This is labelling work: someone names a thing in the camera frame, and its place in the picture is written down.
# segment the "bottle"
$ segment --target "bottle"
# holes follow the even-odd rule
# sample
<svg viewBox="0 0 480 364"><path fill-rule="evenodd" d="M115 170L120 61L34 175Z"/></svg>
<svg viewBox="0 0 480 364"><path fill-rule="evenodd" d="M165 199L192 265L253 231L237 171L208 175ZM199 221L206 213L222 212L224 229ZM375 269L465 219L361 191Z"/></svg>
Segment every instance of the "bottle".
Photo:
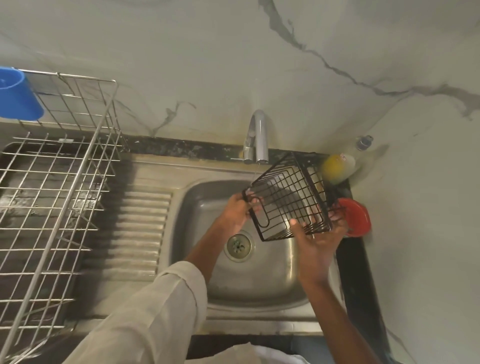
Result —
<svg viewBox="0 0 480 364"><path fill-rule="evenodd" d="M371 135L359 136L343 153L329 156L321 167L323 178L332 184L338 184L350 177L360 168L359 159L372 145L372 141Z"/></svg>

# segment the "sink drain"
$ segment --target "sink drain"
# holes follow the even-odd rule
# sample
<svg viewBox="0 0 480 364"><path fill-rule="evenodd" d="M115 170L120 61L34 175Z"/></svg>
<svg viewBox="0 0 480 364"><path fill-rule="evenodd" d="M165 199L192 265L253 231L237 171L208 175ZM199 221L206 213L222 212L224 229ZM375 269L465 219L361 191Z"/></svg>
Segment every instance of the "sink drain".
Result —
<svg viewBox="0 0 480 364"><path fill-rule="evenodd" d="M223 249L227 257L234 262L244 262L253 252L254 245L251 236L245 231L233 235Z"/></svg>

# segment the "white shirt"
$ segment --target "white shirt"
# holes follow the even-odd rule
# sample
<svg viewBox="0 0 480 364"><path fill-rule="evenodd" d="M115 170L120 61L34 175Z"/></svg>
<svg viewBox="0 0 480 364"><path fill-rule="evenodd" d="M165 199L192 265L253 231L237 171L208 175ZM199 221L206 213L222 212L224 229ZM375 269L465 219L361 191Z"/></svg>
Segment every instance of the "white shirt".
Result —
<svg viewBox="0 0 480 364"><path fill-rule="evenodd" d="M192 263L177 262L123 302L64 364L306 363L297 355L251 344L185 361L192 334L205 321L207 288Z"/></svg>

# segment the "bottle cap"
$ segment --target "bottle cap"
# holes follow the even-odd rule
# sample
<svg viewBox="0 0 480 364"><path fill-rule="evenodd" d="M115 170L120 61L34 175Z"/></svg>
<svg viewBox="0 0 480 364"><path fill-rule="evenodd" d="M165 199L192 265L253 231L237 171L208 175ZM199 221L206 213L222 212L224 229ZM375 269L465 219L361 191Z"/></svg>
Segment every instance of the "bottle cap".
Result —
<svg viewBox="0 0 480 364"><path fill-rule="evenodd" d="M358 138L355 146L357 147L358 150L364 151L364 150L367 150L372 145L372 141L373 141L373 136L371 135L361 136L360 138Z"/></svg>

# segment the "hand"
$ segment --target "hand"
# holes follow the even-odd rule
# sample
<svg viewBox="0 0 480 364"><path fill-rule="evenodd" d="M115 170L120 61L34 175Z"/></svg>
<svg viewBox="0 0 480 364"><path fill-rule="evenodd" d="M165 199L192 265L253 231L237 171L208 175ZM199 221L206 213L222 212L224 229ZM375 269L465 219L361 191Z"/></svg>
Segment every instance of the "hand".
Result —
<svg viewBox="0 0 480 364"><path fill-rule="evenodd" d="M217 221L228 229L229 236L235 235L250 217L248 210L252 206L243 200L242 194L237 193L228 199L227 206Z"/></svg>
<svg viewBox="0 0 480 364"><path fill-rule="evenodd" d="M334 221L333 225L329 232L306 235L297 220L290 220L290 228L299 249L299 281L303 287L327 283L335 250L348 231L347 222L341 218Z"/></svg>

